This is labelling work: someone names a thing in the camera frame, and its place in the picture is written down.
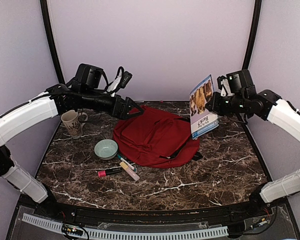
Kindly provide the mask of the dog cover book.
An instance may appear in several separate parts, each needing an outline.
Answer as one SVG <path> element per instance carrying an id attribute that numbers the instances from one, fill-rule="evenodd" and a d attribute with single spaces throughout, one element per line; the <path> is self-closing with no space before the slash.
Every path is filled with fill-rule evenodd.
<path id="1" fill-rule="evenodd" d="M 210 74 L 189 94 L 190 128 L 193 140 L 219 126 L 219 117 L 206 108 L 206 104 L 213 97 L 213 92 L 214 86 Z"/>

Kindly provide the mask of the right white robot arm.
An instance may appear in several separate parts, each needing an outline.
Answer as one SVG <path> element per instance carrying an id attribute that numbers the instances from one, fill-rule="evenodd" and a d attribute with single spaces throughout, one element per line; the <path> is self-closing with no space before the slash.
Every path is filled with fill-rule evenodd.
<path id="1" fill-rule="evenodd" d="M 214 92 L 206 109 L 219 116 L 257 115 L 264 121 L 283 129 L 300 142 L 300 111 L 277 93 L 265 89 L 256 91 L 249 70 L 244 69 L 217 78 L 220 92 Z M 245 205 L 245 213 L 256 217 L 265 204 L 282 197 L 300 193 L 300 169 L 258 187 Z"/>

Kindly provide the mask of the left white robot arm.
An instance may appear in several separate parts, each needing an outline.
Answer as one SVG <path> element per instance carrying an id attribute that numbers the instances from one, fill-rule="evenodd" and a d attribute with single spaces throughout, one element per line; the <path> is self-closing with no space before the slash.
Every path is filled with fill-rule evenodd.
<path id="1" fill-rule="evenodd" d="M 38 96 L 0 115 L 0 177 L 7 180 L 21 193 L 41 204 L 41 210 L 50 218 L 57 218 L 60 206 L 49 189 L 13 160 L 6 144 L 15 136 L 45 120 L 61 116 L 70 110 L 89 109 L 127 120 L 140 116 L 144 110 L 131 98 L 122 99 L 117 92 L 124 89 L 132 74 L 122 66 L 114 81 L 99 89 L 105 71 L 93 65 L 81 63 L 75 76 L 66 84 L 56 84 Z"/>

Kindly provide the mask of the red student backpack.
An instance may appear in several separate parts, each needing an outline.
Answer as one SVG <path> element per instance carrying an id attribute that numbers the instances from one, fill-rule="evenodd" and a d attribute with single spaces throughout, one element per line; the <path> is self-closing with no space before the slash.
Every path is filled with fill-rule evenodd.
<path id="1" fill-rule="evenodd" d="M 198 161 L 200 140 L 192 139 L 190 119 L 142 105 L 143 114 L 120 120 L 113 129 L 119 151 L 137 165 L 169 169 Z"/>

